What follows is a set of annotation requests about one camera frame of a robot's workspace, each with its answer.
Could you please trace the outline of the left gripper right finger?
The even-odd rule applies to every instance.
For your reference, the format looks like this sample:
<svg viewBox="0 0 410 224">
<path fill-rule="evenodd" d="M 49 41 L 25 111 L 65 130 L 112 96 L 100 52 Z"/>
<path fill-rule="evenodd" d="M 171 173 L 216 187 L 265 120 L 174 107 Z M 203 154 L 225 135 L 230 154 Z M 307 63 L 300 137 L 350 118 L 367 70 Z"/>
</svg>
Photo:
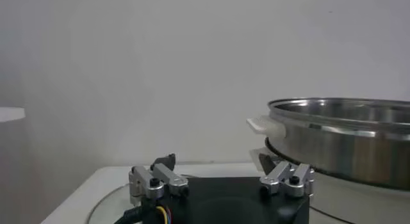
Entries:
<svg viewBox="0 0 410 224">
<path fill-rule="evenodd" d="M 310 165 L 294 165 L 267 154 L 259 154 L 258 159 L 265 173 L 259 179 L 262 197 L 276 195 L 280 189 L 292 198 L 313 196 L 315 171 Z"/>
</svg>

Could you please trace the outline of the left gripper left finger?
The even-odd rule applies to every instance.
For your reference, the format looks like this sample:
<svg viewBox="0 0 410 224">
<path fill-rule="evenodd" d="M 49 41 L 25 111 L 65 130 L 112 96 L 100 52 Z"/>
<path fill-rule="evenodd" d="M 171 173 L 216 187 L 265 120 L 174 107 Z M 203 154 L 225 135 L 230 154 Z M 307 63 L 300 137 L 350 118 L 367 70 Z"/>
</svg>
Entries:
<svg viewBox="0 0 410 224">
<path fill-rule="evenodd" d="M 159 200 L 165 193 L 179 198 L 188 197 L 188 179 L 174 172 L 175 165 L 176 155 L 169 154 L 156 158 L 149 168 L 133 166 L 128 173 L 131 204 L 137 206 L 143 196 Z"/>
</svg>

